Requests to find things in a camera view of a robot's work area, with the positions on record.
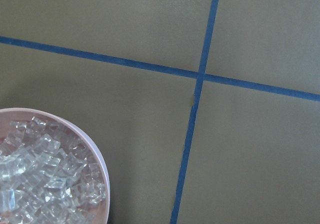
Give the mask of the pile of clear ice cubes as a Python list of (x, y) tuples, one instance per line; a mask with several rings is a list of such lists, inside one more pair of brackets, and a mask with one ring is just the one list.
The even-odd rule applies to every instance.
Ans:
[(38, 117), (12, 120), (0, 144), (3, 224), (91, 224), (107, 197), (100, 166), (73, 131)]

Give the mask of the pink bowl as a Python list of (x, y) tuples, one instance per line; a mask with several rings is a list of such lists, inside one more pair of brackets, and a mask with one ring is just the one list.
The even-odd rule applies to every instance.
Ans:
[(40, 118), (41, 120), (56, 121), (61, 123), (63, 126), (74, 132), (79, 138), (81, 138), (84, 141), (85, 145), (91, 150), (95, 160), (99, 165), (106, 192), (106, 199), (102, 201), (102, 203), (100, 203), (97, 207), (90, 209), (90, 212), (95, 215), (92, 223), (106, 224), (108, 222), (111, 204), (111, 187), (108, 169), (98, 146), (82, 129), (80, 129), (70, 121), (51, 113), (30, 108), (14, 107), (4, 108), (0, 110), (0, 137), (3, 139), (8, 133), (9, 124), (11, 121), (29, 121), (34, 116)]

